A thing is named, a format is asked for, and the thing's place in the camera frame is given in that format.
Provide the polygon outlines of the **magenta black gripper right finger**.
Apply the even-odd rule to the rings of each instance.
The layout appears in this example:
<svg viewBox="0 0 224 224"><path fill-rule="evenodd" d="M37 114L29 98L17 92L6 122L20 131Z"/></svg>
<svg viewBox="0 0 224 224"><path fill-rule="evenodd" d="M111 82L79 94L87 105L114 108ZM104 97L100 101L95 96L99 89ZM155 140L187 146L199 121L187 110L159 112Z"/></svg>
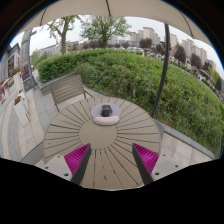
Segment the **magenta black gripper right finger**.
<svg viewBox="0 0 224 224"><path fill-rule="evenodd" d="M136 143L132 144L132 154L144 185L177 172L183 168L167 154L161 155Z"/></svg>

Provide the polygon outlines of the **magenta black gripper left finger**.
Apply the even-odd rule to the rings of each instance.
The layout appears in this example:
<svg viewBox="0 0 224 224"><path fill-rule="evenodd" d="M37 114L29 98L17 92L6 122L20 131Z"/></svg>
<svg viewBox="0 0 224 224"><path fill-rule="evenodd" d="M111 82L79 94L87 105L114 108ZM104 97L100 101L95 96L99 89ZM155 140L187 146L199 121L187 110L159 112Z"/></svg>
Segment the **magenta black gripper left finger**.
<svg viewBox="0 0 224 224"><path fill-rule="evenodd" d="M91 155L91 144L77 148L69 154L56 155L47 162L43 169L76 185L79 185L86 171Z"/></svg>

